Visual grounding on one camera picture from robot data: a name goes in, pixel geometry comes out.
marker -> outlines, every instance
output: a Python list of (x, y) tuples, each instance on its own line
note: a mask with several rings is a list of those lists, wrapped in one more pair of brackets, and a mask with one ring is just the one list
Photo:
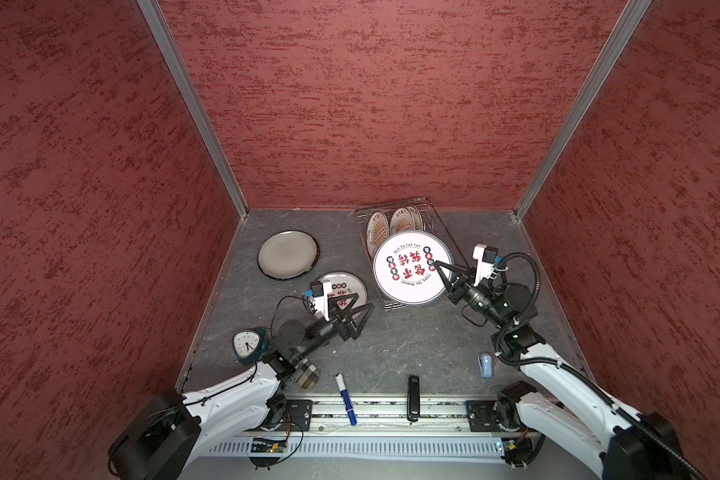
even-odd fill
[(352, 408), (352, 401), (349, 399), (349, 392), (347, 392), (347, 386), (344, 385), (344, 377), (341, 373), (336, 375), (336, 385), (338, 385), (338, 391), (342, 394), (342, 398), (344, 398), (344, 407), (347, 409), (349, 423), (357, 425), (358, 421), (355, 418), (355, 409)]

red wall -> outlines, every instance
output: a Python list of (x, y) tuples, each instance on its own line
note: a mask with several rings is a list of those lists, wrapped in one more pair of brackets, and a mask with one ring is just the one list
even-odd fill
[(720, 0), (654, 0), (526, 223), (598, 382), (720, 478)]
[(514, 208), (625, 0), (163, 0), (251, 206)]
[(0, 480), (104, 476), (235, 222), (135, 2), (0, 2)]

plate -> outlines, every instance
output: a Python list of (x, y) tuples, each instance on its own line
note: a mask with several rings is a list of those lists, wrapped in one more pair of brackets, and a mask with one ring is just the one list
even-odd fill
[(309, 272), (320, 257), (312, 236), (288, 230), (270, 236), (259, 249), (259, 269), (269, 278), (290, 280)]
[(368, 254), (373, 256), (379, 245), (389, 236), (389, 223), (384, 213), (376, 211), (371, 215), (365, 227), (365, 246)]
[(424, 230), (424, 221), (422, 219), (422, 212), (418, 211), (418, 208), (416, 208), (413, 205), (406, 205), (405, 208), (408, 209), (409, 212), (411, 212), (411, 216), (413, 217), (413, 228), (414, 230)]
[[(350, 293), (358, 294), (358, 301), (355, 302), (354, 307), (365, 305), (368, 302), (368, 291), (365, 289), (365, 285), (362, 280), (350, 274), (349, 272), (331, 272), (320, 277), (318, 282), (324, 280), (331, 281), (331, 293), (328, 294), (328, 298), (332, 296), (348, 295)], [(315, 304), (314, 300), (310, 297), (311, 304)], [(339, 302), (339, 306), (344, 308), (349, 304), (349, 300), (342, 300)]]
[(413, 215), (410, 210), (401, 206), (392, 214), (392, 220), (389, 221), (389, 234), (394, 235), (408, 230), (414, 230)]
[(453, 263), (448, 248), (434, 235), (405, 231), (380, 245), (373, 259), (373, 275), (381, 291), (405, 305), (423, 305), (445, 292), (434, 267), (440, 260)]

